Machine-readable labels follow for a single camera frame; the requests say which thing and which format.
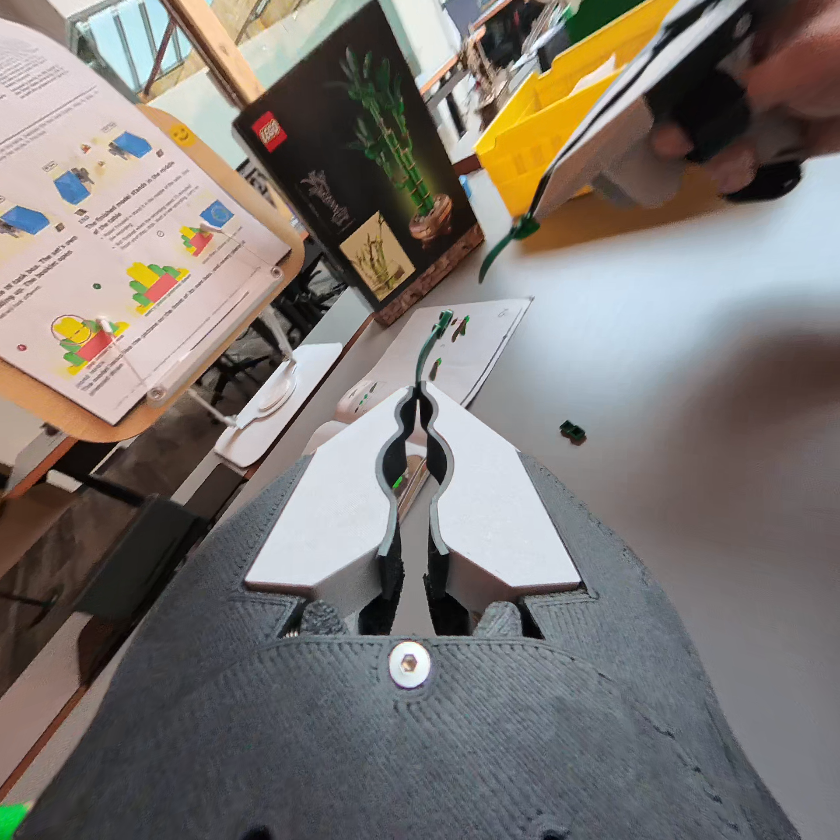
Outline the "laminated instruction sheet on board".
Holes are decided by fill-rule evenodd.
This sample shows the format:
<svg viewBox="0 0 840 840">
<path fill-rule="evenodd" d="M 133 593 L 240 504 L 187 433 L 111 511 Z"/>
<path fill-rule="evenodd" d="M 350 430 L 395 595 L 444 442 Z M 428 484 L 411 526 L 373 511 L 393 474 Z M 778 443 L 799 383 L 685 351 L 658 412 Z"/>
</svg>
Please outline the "laminated instruction sheet on board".
<svg viewBox="0 0 840 840">
<path fill-rule="evenodd" d="M 5 361 L 1 362 L 2 421 L 6 419 L 7 408 L 15 405 L 40 423 L 81 441 L 116 443 L 138 436 L 185 394 L 188 386 L 193 385 L 297 277 L 305 254 L 304 244 L 299 232 L 291 225 L 291 213 L 279 197 L 275 197 L 275 206 L 270 205 L 241 174 L 195 135 L 193 142 L 183 145 L 182 150 L 247 213 L 290 247 L 290 253 L 278 265 L 279 277 L 272 281 L 267 291 L 252 297 L 248 310 L 230 327 L 216 332 L 212 339 L 203 341 L 192 351 L 182 364 L 183 372 L 176 376 L 173 384 L 164 385 L 164 399 L 146 398 L 120 423 L 113 426 L 105 423 Z"/>
</svg>

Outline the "dark green lego leaf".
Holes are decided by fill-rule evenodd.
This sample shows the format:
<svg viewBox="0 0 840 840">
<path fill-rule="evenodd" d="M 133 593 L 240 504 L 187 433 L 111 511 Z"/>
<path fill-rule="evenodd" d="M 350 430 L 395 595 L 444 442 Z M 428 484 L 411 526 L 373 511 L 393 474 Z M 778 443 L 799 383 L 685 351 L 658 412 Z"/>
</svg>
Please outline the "dark green lego leaf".
<svg viewBox="0 0 840 840">
<path fill-rule="evenodd" d="M 420 349 L 416 359 L 415 368 L 415 385 L 417 387 L 419 387 L 420 382 L 423 380 L 424 368 L 429 355 L 434 349 L 436 342 L 441 340 L 444 336 L 448 326 L 453 320 L 453 317 L 454 312 L 451 309 L 442 310 L 439 313 L 436 323 L 432 327 L 431 332 L 427 336 L 422 348 Z"/>
</svg>

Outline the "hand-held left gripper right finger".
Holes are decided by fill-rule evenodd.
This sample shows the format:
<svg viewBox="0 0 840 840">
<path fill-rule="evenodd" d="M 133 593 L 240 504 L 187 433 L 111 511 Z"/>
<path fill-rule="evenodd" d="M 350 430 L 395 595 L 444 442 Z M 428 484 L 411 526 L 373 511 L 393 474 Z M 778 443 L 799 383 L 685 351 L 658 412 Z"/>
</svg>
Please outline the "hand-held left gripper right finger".
<svg viewBox="0 0 840 840">
<path fill-rule="evenodd" d="M 469 635 L 494 602 L 572 592 L 581 574 L 520 450 L 430 383 L 422 384 L 429 504 L 429 615 L 439 636 Z"/>
</svg>

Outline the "green lego leaf assembly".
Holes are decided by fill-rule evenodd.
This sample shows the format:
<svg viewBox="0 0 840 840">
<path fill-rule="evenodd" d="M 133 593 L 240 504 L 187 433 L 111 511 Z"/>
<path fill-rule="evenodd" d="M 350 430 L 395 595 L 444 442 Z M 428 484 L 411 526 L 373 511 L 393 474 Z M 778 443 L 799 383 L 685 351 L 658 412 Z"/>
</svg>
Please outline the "green lego leaf assembly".
<svg viewBox="0 0 840 840">
<path fill-rule="evenodd" d="M 490 268 L 511 242 L 522 241 L 529 238 L 536 233 L 539 228 L 539 221 L 536 220 L 530 212 L 520 216 L 520 218 L 511 225 L 508 232 L 492 246 L 486 257 L 483 259 L 478 274 L 479 284 L 483 284 Z"/>
</svg>

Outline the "black lego set box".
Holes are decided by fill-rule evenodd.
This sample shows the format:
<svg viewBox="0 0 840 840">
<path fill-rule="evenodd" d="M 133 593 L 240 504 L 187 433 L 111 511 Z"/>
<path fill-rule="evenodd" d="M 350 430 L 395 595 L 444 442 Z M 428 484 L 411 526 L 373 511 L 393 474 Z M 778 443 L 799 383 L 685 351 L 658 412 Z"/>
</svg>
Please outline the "black lego set box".
<svg viewBox="0 0 840 840">
<path fill-rule="evenodd" d="M 234 131 L 383 324 L 485 241 L 383 2 L 351 2 Z"/>
</svg>

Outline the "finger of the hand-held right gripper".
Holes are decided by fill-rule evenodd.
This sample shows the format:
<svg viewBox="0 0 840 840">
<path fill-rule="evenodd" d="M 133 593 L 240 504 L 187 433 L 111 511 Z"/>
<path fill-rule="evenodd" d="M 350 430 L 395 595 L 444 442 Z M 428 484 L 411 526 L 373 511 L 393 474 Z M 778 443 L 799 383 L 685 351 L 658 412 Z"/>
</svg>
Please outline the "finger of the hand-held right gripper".
<svg viewBox="0 0 840 840">
<path fill-rule="evenodd" d="M 671 118 L 670 44 L 661 29 L 596 101 L 543 174 L 524 224 L 541 224 L 585 186 L 620 207 L 670 201 L 671 163 L 653 141 Z"/>
<path fill-rule="evenodd" d="M 658 40 L 741 41 L 749 34 L 749 1 L 679 2 L 664 19 Z"/>
</svg>

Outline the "wooden post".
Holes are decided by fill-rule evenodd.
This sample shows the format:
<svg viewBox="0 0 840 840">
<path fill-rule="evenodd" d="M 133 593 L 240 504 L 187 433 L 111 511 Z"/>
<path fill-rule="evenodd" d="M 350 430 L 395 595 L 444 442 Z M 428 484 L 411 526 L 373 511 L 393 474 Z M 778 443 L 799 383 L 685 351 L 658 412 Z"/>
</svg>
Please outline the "wooden post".
<svg viewBox="0 0 840 840">
<path fill-rule="evenodd" d="M 167 13 L 204 62 L 216 89 L 238 111 L 266 91 L 223 23 L 204 1 L 163 1 Z"/>
</svg>

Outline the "person's right hand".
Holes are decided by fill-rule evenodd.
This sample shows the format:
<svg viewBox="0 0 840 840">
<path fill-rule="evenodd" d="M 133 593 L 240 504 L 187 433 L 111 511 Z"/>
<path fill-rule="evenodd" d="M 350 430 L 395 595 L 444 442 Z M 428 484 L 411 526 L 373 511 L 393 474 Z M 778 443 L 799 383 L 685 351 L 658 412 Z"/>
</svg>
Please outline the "person's right hand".
<svg viewBox="0 0 840 840">
<path fill-rule="evenodd" d="M 808 157 L 839 152 L 839 2 L 797 1 L 763 30 L 748 76 L 757 112 L 783 110 L 804 123 Z"/>
</svg>

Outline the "yellow plastic bin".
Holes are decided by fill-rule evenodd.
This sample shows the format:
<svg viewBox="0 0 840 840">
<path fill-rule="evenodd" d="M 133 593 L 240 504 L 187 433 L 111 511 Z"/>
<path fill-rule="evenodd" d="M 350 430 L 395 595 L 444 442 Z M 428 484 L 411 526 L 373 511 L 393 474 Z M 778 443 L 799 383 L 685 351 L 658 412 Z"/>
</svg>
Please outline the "yellow plastic bin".
<svg viewBox="0 0 840 840">
<path fill-rule="evenodd" d="M 475 153 L 513 217 L 531 205 L 556 154 L 625 67 L 657 35 L 676 1 L 647 1 L 534 71 L 512 95 Z"/>
</svg>

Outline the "printed task instruction sheet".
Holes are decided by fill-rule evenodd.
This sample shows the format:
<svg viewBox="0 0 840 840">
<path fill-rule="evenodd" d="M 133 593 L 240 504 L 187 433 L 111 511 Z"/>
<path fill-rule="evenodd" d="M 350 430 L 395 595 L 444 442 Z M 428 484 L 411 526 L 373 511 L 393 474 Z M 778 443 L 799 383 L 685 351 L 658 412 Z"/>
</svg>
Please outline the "printed task instruction sheet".
<svg viewBox="0 0 840 840">
<path fill-rule="evenodd" d="M 2 20 L 2 360 L 116 425 L 276 289 L 289 247 L 51 38 Z"/>
</svg>

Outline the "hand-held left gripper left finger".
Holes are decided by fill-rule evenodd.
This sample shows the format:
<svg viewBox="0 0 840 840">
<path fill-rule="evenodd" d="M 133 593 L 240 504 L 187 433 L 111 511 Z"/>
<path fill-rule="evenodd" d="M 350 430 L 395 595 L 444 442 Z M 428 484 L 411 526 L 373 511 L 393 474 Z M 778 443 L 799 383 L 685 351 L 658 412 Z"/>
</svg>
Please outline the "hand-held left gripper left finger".
<svg viewBox="0 0 840 840">
<path fill-rule="evenodd" d="M 400 388 L 305 458 L 246 589 L 326 602 L 342 619 L 355 616 L 362 635 L 391 632 L 405 580 L 398 510 L 416 415 L 414 386 Z"/>
</svg>

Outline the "lego instruction booklet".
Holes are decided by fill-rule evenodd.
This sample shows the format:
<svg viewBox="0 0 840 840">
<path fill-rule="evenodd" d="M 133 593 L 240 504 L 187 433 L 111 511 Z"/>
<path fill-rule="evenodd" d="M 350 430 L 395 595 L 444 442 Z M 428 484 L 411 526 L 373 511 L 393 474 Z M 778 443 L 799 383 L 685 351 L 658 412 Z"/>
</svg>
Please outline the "lego instruction booklet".
<svg viewBox="0 0 840 840">
<path fill-rule="evenodd" d="M 475 398 L 531 303 L 530 298 L 447 306 L 453 317 L 436 339 L 422 378 L 460 405 Z M 371 371 L 343 394 L 332 419 L 310 437 L 304 455 L 340 434 L 394 391 L 415 382 L 417 356 L 438 322 L 439 311 L 420 308 L 388 346 Z"/>
</svg>

